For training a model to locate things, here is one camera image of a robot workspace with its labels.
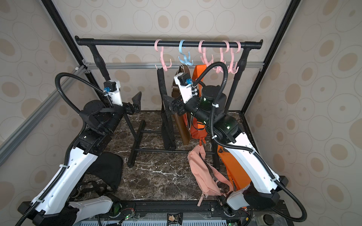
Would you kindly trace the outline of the brown leather bag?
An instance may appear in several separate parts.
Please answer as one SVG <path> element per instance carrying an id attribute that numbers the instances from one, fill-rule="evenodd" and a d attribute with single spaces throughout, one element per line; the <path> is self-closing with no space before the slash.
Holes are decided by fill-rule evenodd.
<path id="1" fill-rule="evenodd" d="M 187 65 L 180 65 L 175 75 L 177 75 L 179 73 L 189 73 L 188 66 Z M 172 95 L 173 98 L 177 98 L 177 97 L 179 97 L 181 95 L 180 90 L 178 88 L 178 85 L 175 83 L 174 80 L 173 80 L 173 83 L 172 83 L 172 93 L 171 93 L 171 95 Z M 190 143 L 190 140 L 191 140 L 191 135 L 190 135 L 188 127 L 185 124 L 184 117 L 179 116 L 178 114 L 175 114 L 174 115 L 174 120 L 175 120 L 176 126 L 178 128 L 179 134 L 181 136 L 183 145 L 184 146 L 188 145 Z"/>

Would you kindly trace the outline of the red-orange waist bag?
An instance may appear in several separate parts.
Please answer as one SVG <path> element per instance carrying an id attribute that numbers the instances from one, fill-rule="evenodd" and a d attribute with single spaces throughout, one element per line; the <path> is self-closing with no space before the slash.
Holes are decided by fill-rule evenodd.
<path id="1" fill-rule="evenodd" d="M 192 80 L 195 81 L 197 78 L 199 78 L 206 68 L 206 65 L 195 66 L 194 72 L 191 77 Z M 191 118 L 190 134 L 191 138 L 197 139 L 199 141 L 199 145 L 206 144 L 205 138 L 207 136 L 207 131 L 205 129 L 205 125 L 201 122 L 198 122 L 198 120 L 194 117 Z"/>

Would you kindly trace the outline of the black bag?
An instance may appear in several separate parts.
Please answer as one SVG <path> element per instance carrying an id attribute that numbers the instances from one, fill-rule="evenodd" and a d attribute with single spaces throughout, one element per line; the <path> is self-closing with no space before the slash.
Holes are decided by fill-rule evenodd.
<path id="1" fill-rule="evenodd" d="M 161 108 L 161 118 L 162 118 L 162 126 L 161 126 L 161 135 L 164 142 L 164 148 L 166 150 L 174 151 L 176 150 L 176 141 L 173 130 L 173 121 L 171 119 L 171 112 L 169 107 L 164 104 L 164 95 L 167 95 L 166 83 L 165 83 L 165 75 L 163 68 L 157 69 L 157 81 L 159 92 L 162 101 Z"/>
<path id="2" fill-rule="evenodd" d="M 117 191 L 121 183 L 122 173 L 122 157 L 114 153 L 104 152 L 92 163 L 85 173 L 86 176 L 95 176 L 100 179 L 100 181 L 85 181 L 84 176 L 82 176 L 71 192 L 68 200 L 70 202 L 81 201 L 85 199 L 88 193 L 94 192 L 98 196 L 104 195 L 112 201 L 118 201 L 119 198 L 114 196 L 114 192 Z"/>

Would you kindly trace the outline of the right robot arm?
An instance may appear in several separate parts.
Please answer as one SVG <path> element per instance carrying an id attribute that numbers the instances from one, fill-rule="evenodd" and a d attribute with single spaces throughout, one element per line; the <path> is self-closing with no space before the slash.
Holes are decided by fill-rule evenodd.
<path id="1" fill-rule="evenodd" d="M 209 65 L 205 71 L 193 80 L 188 73 L 178 73 L 174 82 L 180 96 L 163 96 L 163 102 L 174 114 L 189 113 L 198 122 L 205 125 L 207 133 L 217 145 L 224 147 L 241 166 L 241 171 L 250 178 L 250 183 L 235 191 L 233 184 L 207 164 L 206 153 L 199 145 L 189 153 L 189 162 L 199 187 L 206 196 L 217 196 L 220 205 L 228 216 L 233 216 L 243 207 L 253 210 L 270 209 L 276 211 L 280 191 L 284 191 L 300 208 L 300 217 L 291 217 L 279 212 L 284 218 L 303 222 L 307 212 L 299 199 L 287 189 L 288 179 L 275 173 L 259 155 L 242 125 L 226 113 L 227 97 L 224 88 L 229 77 L 228 67 L 223 62 Z"/>

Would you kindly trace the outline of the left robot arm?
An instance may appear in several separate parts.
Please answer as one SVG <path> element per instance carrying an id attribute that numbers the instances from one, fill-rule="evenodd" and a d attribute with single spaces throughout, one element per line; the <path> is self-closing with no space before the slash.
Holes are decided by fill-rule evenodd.
<path id="1" fill-rule="evenodd" d="M 60 80 L 64 77 L 90 86 L 107 99 L 108 105 L 94 100 L 80 110 L 61 87 Z M 84 173 L 102 155 L 123 116 L 140 111 L 142 93 L 138 92 L 132 98 L 132 104 L 123 103 L 119 81 L 107 80 L 104 89 L 100 89 L 77 75 L 59 73 L 55 77 L 55 86 L 63 100 L 81 117 L 82 129 L 68 146 L 63 164 L 48 185 L 32 201 L 20 204 L 18 211 L 22 217 L 16 223 L 18 226 L 26 219 L 32 220 L 36 226 L 72 226 L 86 218 L 107 213 L 114 203 L 110 197 L 102 195 L 83 202 L 71 202 L 69 198 Z"/>

